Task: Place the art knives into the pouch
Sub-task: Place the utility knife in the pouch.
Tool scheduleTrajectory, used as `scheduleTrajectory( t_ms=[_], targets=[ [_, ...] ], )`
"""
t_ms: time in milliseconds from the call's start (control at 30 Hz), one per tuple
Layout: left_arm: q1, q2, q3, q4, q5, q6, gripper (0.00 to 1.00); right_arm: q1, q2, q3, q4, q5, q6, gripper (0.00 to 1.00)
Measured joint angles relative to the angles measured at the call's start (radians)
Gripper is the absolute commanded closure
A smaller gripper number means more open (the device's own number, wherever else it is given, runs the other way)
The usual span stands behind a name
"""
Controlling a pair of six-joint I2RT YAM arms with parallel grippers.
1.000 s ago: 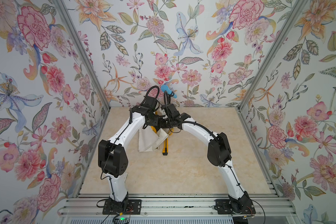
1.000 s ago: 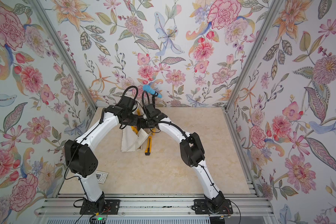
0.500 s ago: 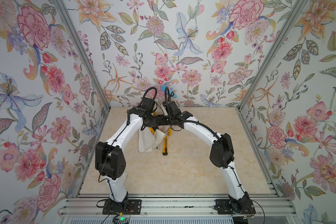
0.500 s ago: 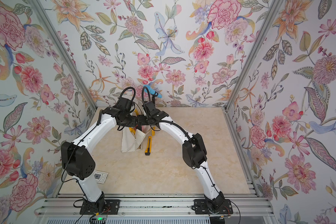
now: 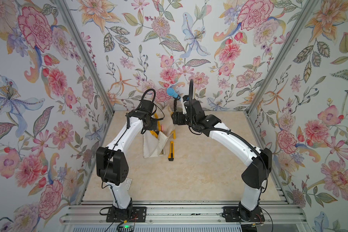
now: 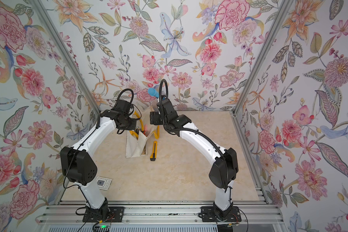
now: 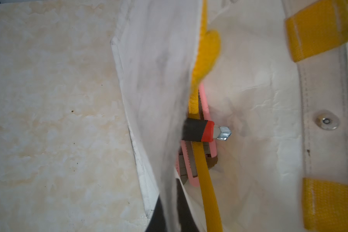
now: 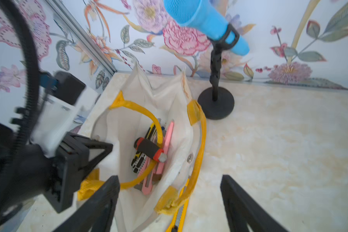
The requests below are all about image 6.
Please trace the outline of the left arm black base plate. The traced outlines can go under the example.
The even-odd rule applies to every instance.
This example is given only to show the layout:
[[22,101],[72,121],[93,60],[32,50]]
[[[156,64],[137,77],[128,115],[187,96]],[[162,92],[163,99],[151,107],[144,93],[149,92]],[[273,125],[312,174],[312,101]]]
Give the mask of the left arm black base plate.
[[85,206],[82,222],[118,223],[122,222],[124,207],[109,206],[108,209],[91,209]]

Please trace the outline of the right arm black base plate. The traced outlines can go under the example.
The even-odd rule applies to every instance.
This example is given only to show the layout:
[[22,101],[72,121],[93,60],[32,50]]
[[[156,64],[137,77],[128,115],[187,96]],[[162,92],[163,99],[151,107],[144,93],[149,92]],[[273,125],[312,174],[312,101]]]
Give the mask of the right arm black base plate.
[[236,206],[230,206],[225,211],[217,206],[202,206],[197,216],[202,222],[240,223],[242,221],[239,208]]

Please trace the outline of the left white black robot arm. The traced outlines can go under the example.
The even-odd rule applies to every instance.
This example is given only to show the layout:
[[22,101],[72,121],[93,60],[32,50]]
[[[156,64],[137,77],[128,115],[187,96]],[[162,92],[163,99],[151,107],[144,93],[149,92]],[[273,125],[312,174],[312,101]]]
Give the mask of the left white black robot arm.
[[106,219],[110,214],[107,199],[98,187],[97,165],[92,157],[103,140],[114,130],[131,131],[137,119],[131,118],[134,105],[126,100],[117,100],[112,109],[101,112],[96,125],[70,148],[60,152],[62,173],[73,186],[77,186],[86,199],[86,210],[94,217]]

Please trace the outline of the white canvas pouch yellow handles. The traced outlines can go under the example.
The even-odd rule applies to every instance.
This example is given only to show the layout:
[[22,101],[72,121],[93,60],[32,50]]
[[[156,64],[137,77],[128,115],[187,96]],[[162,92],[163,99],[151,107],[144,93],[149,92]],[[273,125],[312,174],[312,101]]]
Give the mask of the white canvas pouch yellow handles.
[[[148,154],[147,143],[150,138],[159,139],[160,128],[159,126],[150,124],[150,112],[154,111],[151,108],[147,108],[141,119],[137,121],[136,129],[130,130],[127,133],[126,153],[125,158],[137,158]],[[144,125],[148,125],[148,135],[145,136]]]

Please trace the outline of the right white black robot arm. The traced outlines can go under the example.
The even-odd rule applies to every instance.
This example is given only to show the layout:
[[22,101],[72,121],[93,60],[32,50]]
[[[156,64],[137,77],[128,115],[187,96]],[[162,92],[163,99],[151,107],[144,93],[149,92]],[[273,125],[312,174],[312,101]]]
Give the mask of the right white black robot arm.
[[187,141],[211,164],[209,179],[216,187],[216,197],[211,211],[216,219],[225,221],[232,214],[232,189],[238,168],[237,153],[233,148],[225,149],[202,133],[186,115],[179,115],[171,101],[158,98],[158,111],[150,112],[150,123],[162,125],[171,135]]

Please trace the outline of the yellow black utility knife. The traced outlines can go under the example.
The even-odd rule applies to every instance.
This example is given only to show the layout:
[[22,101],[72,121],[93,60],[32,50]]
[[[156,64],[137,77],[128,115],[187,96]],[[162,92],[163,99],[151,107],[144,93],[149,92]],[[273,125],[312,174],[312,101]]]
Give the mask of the yellow black utility knife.
[[157,150],[158,150],[158,142],[154,141],[153,142],[152,153],[151,153],[151,156],[150,156],[150,160],[151,161],[155,161],[156,160],[156,158],[157,158]]

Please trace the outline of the pink utility knife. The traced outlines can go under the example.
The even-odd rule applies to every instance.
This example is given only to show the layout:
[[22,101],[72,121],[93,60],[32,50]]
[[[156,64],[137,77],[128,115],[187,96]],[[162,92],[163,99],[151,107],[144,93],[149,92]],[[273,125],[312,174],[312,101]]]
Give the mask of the pink utility knife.
[[145,124],[144,125],[144,131],[143,131],[144,135],[147,136],[148,135],[148,125]]

